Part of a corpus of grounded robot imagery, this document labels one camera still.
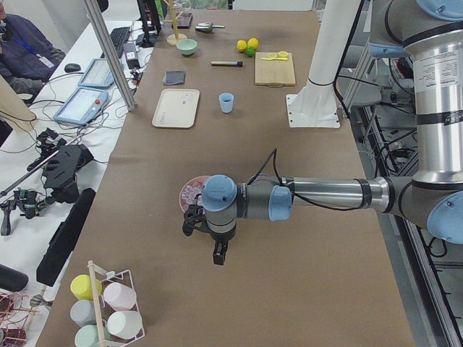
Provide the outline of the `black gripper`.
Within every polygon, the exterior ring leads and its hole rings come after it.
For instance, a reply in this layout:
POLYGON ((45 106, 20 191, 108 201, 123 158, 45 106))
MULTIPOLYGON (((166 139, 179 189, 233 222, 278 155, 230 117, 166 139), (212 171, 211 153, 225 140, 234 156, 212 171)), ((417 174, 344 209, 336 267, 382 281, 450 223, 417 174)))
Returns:
POLYGON ((211 238, 215 241, 213 250, 213 263, 215 265, 224 265, 226 259, 226 251, 229 241, 235 236, 236 231, 226 233, 211 233, 211 238))

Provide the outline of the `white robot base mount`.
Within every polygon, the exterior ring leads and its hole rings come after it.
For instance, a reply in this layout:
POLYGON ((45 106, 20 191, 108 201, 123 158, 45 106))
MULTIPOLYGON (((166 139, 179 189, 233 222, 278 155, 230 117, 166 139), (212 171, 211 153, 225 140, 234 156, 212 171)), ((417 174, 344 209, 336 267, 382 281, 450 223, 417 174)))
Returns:
POLYGON ((338 128, 334 85, 338 68, 362 2, 326 2, 307 84, 286 102, 291 128, 338 128))

